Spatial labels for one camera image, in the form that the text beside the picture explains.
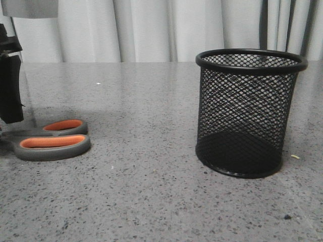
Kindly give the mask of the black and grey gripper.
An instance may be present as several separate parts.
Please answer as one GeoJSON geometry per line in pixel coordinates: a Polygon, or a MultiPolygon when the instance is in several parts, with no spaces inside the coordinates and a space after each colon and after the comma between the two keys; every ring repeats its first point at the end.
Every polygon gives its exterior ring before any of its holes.
{"type": "MultiPolygon", "coordinates": [[[[18,37],[21,57],[58,57],[58,1],[1,1],[1,23],[10,36],[18,37]]],[[[18,55],[1,59],[1,119],[21,122],[18,55]]]]}

